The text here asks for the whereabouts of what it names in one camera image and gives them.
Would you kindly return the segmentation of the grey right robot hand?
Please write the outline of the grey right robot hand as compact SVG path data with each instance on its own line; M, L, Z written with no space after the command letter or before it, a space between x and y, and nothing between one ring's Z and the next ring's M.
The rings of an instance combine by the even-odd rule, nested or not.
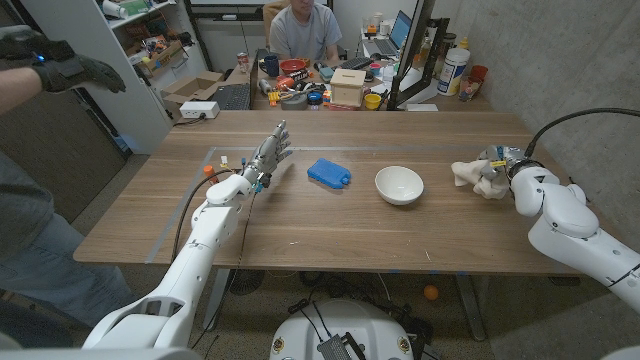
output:
M480 174L487 180L494 180L506 175L518 162L525 158L525 151L512 146L490 145L478 157L479 160L487 160Z

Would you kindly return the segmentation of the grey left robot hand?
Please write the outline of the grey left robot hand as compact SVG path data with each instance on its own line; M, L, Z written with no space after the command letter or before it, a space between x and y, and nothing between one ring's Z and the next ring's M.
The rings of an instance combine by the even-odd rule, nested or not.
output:
M268 188L277 165L289 156L291 142L286 129L286 121L282 120L274 131L254 150L242 176L248 180L256 192Z

